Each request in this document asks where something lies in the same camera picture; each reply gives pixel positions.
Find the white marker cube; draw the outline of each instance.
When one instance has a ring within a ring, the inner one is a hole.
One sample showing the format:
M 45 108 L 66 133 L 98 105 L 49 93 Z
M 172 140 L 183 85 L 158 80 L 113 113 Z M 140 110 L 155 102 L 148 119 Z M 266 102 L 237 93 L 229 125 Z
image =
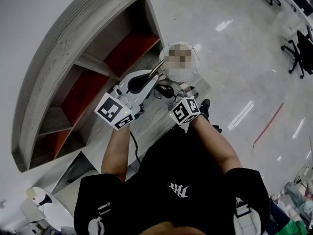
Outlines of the white marker cube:
M 108 93 L 104 94 L 94 112 L 115 130 L 119 130 L 135 119 L 130 109 Z
M 170 112 L 170 117 L 180 125 L 190 122 L 199 114 L 196 101 L 191 97 L 184 97 Z

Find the green object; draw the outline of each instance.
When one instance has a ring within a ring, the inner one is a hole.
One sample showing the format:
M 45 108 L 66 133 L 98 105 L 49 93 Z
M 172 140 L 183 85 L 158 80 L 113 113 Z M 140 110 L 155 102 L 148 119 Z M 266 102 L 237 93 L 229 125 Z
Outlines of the green object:
M 307 230 L 305 229 L 302 221 L 294 222 L 290 220 L 276 235 L 306 235 Z

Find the glossy floor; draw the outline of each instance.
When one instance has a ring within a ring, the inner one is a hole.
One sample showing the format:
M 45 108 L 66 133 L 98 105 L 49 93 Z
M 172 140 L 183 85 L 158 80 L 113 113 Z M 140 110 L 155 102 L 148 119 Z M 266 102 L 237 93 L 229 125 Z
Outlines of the glossy floor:
M 293 59 L 280 46 L 297 15 L 281 1 L 279 7 L 266 0 L 152 0 L 165 43 L 200 49 L 199 73 L 212 87 L 210 120 L 222 127 L 243 165 L 260 171 L 269 193 L 313 165 L 313 77 L 301 80 L 299 68 L 288 74 Z M 250 101 L 253 108 L 229 130 Z

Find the red line on floor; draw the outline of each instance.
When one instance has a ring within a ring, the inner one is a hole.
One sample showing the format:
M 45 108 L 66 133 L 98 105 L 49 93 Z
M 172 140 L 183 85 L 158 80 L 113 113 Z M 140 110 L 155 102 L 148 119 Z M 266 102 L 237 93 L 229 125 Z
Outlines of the red line on floor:
M 278 112 L 280 111 L 280 109 L 283 107 L 284 103 L 282 103 L 278 110 L 275 112 L 274 116 L 271 118 L 271 120 L 269 121 L 269 123 L 267 124 L 267 126 L 264 128 L 264 130 L 261 132 L 261 134 L 258 136 L 258 138 L 253 142 L 253 148 L 254 145 L 256 144 L 256 142 L 260 139 L 260 137 L 263 135 L 263 133 L 266 131 L 266 129 L 269 127 L 269 125 L 273 122 L 274 118 L 276 117 L 276 115 L 278 114 Z

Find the forearm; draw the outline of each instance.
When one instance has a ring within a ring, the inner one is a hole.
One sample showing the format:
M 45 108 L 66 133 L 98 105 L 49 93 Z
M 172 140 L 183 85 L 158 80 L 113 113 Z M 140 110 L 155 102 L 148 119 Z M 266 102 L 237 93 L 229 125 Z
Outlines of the forearm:
M 239 158 L 230 143 L 202 116 L 198 116 L 191 125 L 198 133 L 202 143 L 222 173 L 232 168 L 242 167 Z
M 125 181 L 128 163 L 130 124 L 116 131 L 113 130 L 110 142 L 103 156 L 101 173 L 113 174 Z

